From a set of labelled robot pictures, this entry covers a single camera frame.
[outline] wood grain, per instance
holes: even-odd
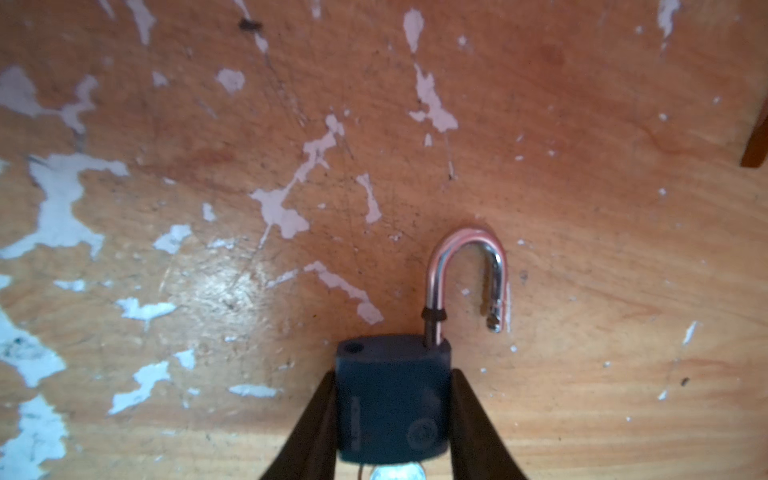
[[[421,331],[431,249],[480,219],[508,251],[511,332],[485,331],[482,258],[467,250],[449,270],[445,335],[530,478],[768,475],[768,169],[738,168],[768,84],[768,3],[683,2],[662,39],[658,3],[645,0],[322,0],[320,19],[309,2],[246,2],[266,56],[229,0],[147,0],[148,46],[123,2],[111,2],[115,20],[93,0],[0,5],[0,70],[22,66],[41,105],[74,101],[85,74],[99,82],[80,141],[58,118],[0,108],[0,245],[35,229],[45,195],[29,154],[80,148],[131,172],[80,175],[74,213],[106,235],[97,261],[84,244],[0,260],[14,277],[3,309],[68,364],[27,389],[0,363],[0,443],[17,435],[18,404],[42,393],[70,432],[66,457],[43,465],[52,480],[256,478],[337,342]],[[411,7],[425,19],[414,55],[402,30]],[[434,74],[457,130],[408,116],[419,109],[414,62]],[[221,68],[242,71],[243,90],[228,94]],[[152,71],[170,85],[153,87]],[[285,187],[331,112],[346,136],[326,152],[329,169],[284,203],[310,230],[287,240],[274,227],[258,249],[266,224],[248,194]],[[370,225],[355,182],[365,172],[383,213]],[[186,223],[177,254],[152,247]],[[207,249],[217,238],[238,243]],[[315,274],[266,288],[316,260],[385,321],[363,322]],[[52,284],[74,278],[88,291]],[[114,305],[129,296],[178,309],[145,332]],[[187,371],[171,356],[192,346]],[[131,376],[164,359],[173,381],[108,416],[115,393],[137,388]],[[241,383],[281,391],[227,391]],[[450,477],[447,457],[425,467]],[[339,465],[337,478],[356,473]]]

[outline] silver shackle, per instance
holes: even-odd
[[[498,333],[505,321],[507,256],[496,235],[482,227],[463,227],[449,233],[432,251],[427,266],[427,291],[422,318],[424,345],[431,349],[442,341],[441,322],[445,320],[445,269],[453,255],[464,245],[479,243],[488,254],[491,269],[486,273],[488,288],[488,329]]]

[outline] scratched tabletop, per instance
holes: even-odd
[[[258,478],[467,223],[510,323],[468,248],[445,338],[531,479],[765,478],[767,45],[763,0],[0,3],[0,478]]]

